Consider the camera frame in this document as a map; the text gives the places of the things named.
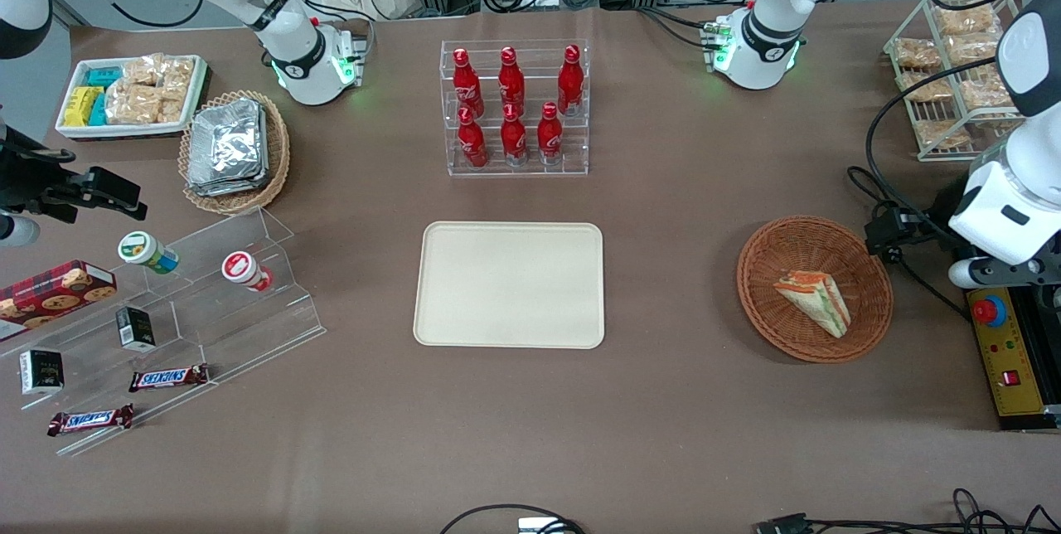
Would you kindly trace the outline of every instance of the black small box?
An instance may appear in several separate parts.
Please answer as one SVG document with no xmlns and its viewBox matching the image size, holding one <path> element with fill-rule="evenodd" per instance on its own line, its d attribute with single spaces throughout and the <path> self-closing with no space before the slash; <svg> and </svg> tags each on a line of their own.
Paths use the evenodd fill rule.
<svg viewBox="0 0 1061 534">
<path fill-rule="evenodd" d="M 27 349 L 18 357 L 22 395 L 63 390 L 63 356 L 51 349 Z"/>
<path fill-rule="evenodd" d="M 155 333 L 151 330 L 151 316 L 146 312 L 126 306 L 118 311 L 116 318 L 122 347 L 133 351 L 155 349 Z"/>
</svg>

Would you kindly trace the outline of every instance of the red cookie box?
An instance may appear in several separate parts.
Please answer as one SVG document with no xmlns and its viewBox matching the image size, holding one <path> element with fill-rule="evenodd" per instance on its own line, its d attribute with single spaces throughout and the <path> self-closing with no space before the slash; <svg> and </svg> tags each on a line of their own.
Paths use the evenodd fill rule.
<svg viewBox="0 0 1061 534">
<path fill-rule="evenodd" d="M 108 298 L 118 291 L 109 271 L 83 259 L 0 289 L 0 341 Z"/>
</svg>

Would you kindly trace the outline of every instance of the wicker basket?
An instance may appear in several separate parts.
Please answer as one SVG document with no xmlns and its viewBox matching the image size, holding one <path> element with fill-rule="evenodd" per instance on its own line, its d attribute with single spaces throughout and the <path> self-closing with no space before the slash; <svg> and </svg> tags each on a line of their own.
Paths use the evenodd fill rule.
<svg viewBox="0 0 1061 534">
<path fill-rule="evenodd" d="M 821 271 L 836 280 L 851 327 L 834 338 L 773 289 L 788 271 Z M 736 265 L 741 304 L 755 329 L 786 354 L 811 362 L 849 362 L 868 354 L 891 324 L 891 282 L 852 231 L 816 217 L 779 219 L 759 228 Z"/>
<path fill-rule="evenodd" d="M 236 99 L 253 99 L 265 107 L 265 134 L 268 138 L 268 167 L 273 177 L 265 188 L 260 190 L 236 191 L 234 194 L 224 194 L 222 196 L 199 196 L 185 187 L 185 197 L 189 199 L 193 205 L 204 211 L 221 214 L 239 214 L 251 206 L 266 206 L 276 199 L 283 188 L 283 183 L 288 180 L 288 169 L 291 165 L 291 140 L 288 138 L 288 125 L 280 117 L 280 110 L 276 104 L 268 100 L 268 97 L 261 92 L 239 91 L 225 92 L 215 99 L 203 104 L 203 107 L 218 107 L 220 104 L 228 104 Z M 192 126 L 189 123 L 185 126 L 185 134 L 180 137 L 180 156 L 177 158 L 177 171 L 180 177 L 188 182 L 188 149 L 191 140 Z"/>
</svg>

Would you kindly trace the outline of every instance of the red aluminum bottle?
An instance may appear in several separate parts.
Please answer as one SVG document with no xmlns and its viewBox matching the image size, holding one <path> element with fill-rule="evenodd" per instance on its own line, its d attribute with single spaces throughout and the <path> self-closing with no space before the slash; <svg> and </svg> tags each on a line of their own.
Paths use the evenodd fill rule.
<svg viewBox="0 0 1061 534">
<path fill-rule="evenodd" d="M 486 167 L 490 160 L 490 154 L 486 151 L 486 139 L 483 138 L 483 128 L 475 123 L 471 109 L 462 107 L 457 111 L 457 119 L 460 119 L 460 128 L 457 130 L 457 137 L 460 140 L 460 151 L 465 153 L 466 159 L 472 168 L 480 169 Z"/>
<path fill-rule="evenodd" d="M 502 108 L 505 122 L 501 123 L 501 143 L 505 148 L 505 162 L 519 168 L 527 162 L 527 131 L 516 115 L 515 104 Z"/>
<path fill-rule="evenodd" d="M 541 121 L 538 122 L 538 155 L 545 165 L 559 165 L 563 160 L 563 152 L 560 150 L 563 125 L 556 114 L 556 103 L 542 104 Z"/>
<path fill-rule="evenodd" d="M 556 106 L 561 115 L 572 117 L 582 110 L 582 82 L 586 74 L 582 72 L 582 65 L 578 62 L 580 51 L 578 46 L 569 44 L 563 50 L 563 68 L 560 69 L 559 97 Z"/>
<path fill-rule="evenodd" d="M 523 70 L 516 64 L 516 50 L 511 47 L 501 50 L 498 82 L 501 84 L 501 104 L 511 104 L 516 107 L 517 116 L 522 118 L 526 88 L 523 85 Z"/>
<path fill-rule="evenodd" d="M 475 119 L 482 118 L 483 111 L 486 110 L 483 104 L 483 89 L 479 85 L 479 74 L 468 62 L 468 51 L 454 50 L 453 62 L 456 65 L 456 69 L 453 70 L 453 88 L 457 91 L 460 106 L 471 109 Z"/>
</svg>

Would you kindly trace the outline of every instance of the aluminum foil packet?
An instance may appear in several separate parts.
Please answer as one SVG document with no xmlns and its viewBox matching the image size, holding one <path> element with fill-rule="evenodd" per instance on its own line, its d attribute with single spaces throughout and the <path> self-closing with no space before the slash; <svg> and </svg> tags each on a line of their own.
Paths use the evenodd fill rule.
<svg viewBox="0 0 1061 534">
<path fill-rule="evenodd" d="M 246 97 L 197 111 L 189 142 L 189 189 L 220 196 L 268 184 L 265 130 L 264 108 Z"/>
</svg>

